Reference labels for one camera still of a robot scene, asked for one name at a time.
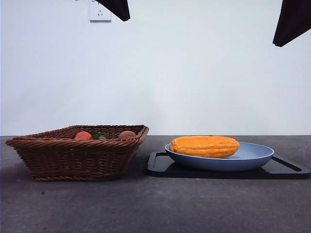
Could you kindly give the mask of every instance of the wall outlet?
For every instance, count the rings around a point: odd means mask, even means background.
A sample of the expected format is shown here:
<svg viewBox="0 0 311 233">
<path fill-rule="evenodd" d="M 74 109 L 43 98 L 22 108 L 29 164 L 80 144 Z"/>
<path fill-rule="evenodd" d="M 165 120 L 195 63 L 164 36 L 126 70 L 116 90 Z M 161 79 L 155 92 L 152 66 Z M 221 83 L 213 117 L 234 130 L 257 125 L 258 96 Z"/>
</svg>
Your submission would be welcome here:
<svg viewBox="0 0 311 233">
<path fill-rule="evenodd" d="M 111 22 L 111 11 L 96 0 L 89 0 L 90 22 Z"/>
</svg>

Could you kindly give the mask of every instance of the red fruit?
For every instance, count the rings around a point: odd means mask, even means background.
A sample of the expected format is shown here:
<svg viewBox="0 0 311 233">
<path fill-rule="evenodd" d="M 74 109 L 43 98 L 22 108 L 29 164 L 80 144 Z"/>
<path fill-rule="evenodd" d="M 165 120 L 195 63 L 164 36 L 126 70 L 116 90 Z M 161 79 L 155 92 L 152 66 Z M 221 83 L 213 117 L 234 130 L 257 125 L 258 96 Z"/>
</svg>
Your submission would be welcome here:
<svg viewBox="0 0 311 233">
<path fill-rule="evenodd" d="M 88 132 L 82 131 L 76 134 L 75 140 L 90 140 L 93 139 L 92 135 L 90 135 Z"/>
<path fill-rule="evenodd" d="M 118 136 L 118 138 L 120 139 L 127 139 L 127 138 L 133 138 L 133 137 L 136 137 L 136 134 L 132 131 L 123 131 Z"/>
</svg>

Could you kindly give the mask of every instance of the wicker basket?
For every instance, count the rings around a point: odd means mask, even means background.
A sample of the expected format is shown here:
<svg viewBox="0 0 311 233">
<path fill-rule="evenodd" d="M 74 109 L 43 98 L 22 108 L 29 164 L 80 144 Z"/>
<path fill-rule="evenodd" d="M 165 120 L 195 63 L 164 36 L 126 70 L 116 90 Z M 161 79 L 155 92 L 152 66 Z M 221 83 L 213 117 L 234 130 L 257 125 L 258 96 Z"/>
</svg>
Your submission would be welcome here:
<svg viewBox="0 0 311 233">
<path fill-rule="evenodd" d="M 136 137 L 118 139 L 130 130 Z M 149 128 L 144 125 L 74 125 L 66 128 L 14 137 L 14 147 L 37 181 L 109 181 L 122 176 L 129 161 L 143 143 Z M 106 140 L 75 140 L 76 133 L 95 131 Z"/>
</svg>

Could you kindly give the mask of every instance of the concrete surface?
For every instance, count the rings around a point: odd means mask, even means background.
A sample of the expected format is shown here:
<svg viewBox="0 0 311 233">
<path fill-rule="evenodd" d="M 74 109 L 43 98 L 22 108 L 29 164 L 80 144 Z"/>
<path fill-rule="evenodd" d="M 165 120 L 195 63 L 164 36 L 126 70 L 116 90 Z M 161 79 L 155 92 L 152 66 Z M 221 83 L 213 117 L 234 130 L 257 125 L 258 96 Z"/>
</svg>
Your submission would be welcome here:
<svg viewBox="0 0 311 233">
<path fill-rule="evenodd" d="M 309 233 L 311 180 L 155 178 L 147 136 L 120 180 L 36 182 L 1 138 L 3 233 Z M 311 136 L 235 136 L 311 168 Z"/>
</svg>

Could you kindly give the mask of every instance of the white wall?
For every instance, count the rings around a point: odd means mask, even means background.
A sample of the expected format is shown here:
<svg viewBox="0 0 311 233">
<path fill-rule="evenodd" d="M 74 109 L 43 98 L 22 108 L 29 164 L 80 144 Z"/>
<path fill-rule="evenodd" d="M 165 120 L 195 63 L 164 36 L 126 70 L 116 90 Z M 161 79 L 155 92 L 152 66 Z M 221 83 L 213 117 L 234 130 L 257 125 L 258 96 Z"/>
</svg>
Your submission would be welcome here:
<svg viewBox="0 0 311 233">
<path fill-rule="evenodd" d="M 311 32 L 272 44 L 281 0 L 1 1 L 1 135 L 75 124 L 311 134 Z"/>
</svg>

